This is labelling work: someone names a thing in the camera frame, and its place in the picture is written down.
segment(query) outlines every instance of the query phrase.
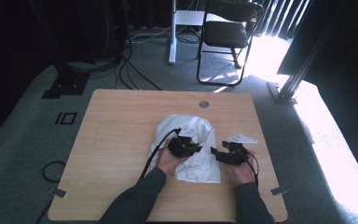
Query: left hand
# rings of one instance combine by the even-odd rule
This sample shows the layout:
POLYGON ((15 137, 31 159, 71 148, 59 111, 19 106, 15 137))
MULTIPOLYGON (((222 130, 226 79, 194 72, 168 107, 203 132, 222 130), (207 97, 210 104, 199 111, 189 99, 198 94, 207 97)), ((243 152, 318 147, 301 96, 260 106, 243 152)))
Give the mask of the left hand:
POLYGON ((160 150, 158 153, 158 160, 156 163, 156 166, 161 169, 165 175, 172 175, 175 171, 176 167, 186 161, 188 157, 186 158, 177 158, 173 156, 173 154, 168 149, 168 144, 171 142, 171 139, 167 139, 167 142, 165 143, 165 148, 160 150))

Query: crumpled cloth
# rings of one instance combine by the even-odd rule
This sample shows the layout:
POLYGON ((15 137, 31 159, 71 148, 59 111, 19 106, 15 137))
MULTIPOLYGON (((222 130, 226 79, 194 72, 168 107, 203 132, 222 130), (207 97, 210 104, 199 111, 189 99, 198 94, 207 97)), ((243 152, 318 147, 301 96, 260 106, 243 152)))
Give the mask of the crumpled cloth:
MULTIPOLYGON (((220 165, 215 155, 211 153, 211 147, 216 147, 214 138, 214 128, 207 119, 190 115, 170 115, 164 119, 157 127, 155 142, 150 148, 153 152, 158 143, 172 129, 181 128, 180 136, 191 137, 193 143, 200 144, 200 152, 194 153, 193 156, 179 164, 174 172, 177 180, 183 180, 193 183, 220 183, 220 165)), ((168 138, 177 137, 172 133, 168 138)), ((150 169, 156 166, 158 153, 150 163, 150 169)))

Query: black sweater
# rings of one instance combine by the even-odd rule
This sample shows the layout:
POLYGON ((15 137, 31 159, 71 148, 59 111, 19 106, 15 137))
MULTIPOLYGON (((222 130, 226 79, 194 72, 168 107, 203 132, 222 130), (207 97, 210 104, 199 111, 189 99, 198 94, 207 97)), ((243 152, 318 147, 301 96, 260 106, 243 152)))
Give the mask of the black sweater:
MULTIPOLYGON (((164 172, 155 167, 135 186, 118 195, 98 223, 145 223, 166 180, 164 172)), ((237 223, 275 223, 255 183, 239 185, 234 192, 237 223)))

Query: black tool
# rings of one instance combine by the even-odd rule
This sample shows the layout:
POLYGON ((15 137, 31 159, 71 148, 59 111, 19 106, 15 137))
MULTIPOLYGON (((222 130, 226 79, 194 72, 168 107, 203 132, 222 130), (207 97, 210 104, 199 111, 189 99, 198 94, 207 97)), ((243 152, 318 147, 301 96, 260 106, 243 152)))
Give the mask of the black tool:
POLYGON ((173 156, 178 158, 190 157, 195 152, 200 152, 202 149, 200 144, 193 143, 190 137, 182 136, 171 139, 171 142, 168 144, 168 148, 173 156))
POLYGON ((227 152, 220 152, 211 147, 211 152, 216 156, 217 161, 231 165, 241 165, 249 159, 248 150, 241 143, 222 142, 223 147, 228 148, 227 152))

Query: person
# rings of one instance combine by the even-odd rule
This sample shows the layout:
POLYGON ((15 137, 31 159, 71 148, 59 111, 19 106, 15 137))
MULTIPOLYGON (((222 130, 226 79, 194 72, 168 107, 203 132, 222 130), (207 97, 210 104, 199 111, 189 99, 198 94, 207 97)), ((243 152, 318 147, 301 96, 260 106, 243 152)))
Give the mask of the person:
MULTIPOLYGON (((145 223, 166 184, 167 176, 172 175, 176 167, 185 160, 187 158, 174 157, 166 147, 160 150, 156 166, 132 188, 118 195, 98 223, 145 223)), ((249 162, 252 164, 253 157, 249 157, 249 162)), ((232 173, 237 184, 234 188, 237 223, 275 223, 260 197, 249 164, 245 162, 240 166, 229 164, 225 166, 232 173)))

